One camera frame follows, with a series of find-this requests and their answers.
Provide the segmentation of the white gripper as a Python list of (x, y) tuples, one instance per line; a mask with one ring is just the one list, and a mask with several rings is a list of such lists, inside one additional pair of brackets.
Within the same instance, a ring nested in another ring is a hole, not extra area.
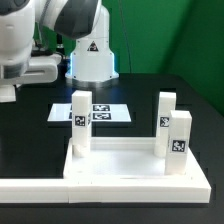
[(0, 85), (50, 83), (57, 79), (58, 54), (31, 57), (29, 61), (13, 66), (0, 65)]

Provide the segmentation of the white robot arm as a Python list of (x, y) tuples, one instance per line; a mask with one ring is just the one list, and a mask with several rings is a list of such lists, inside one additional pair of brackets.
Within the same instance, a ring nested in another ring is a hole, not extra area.
[(0, 90), (57, 79), (59, 55), (34, 47), (44, 27), (75, 40), (69, 77), (99, 86), (117, 78), (102, 0), (0, 0)]

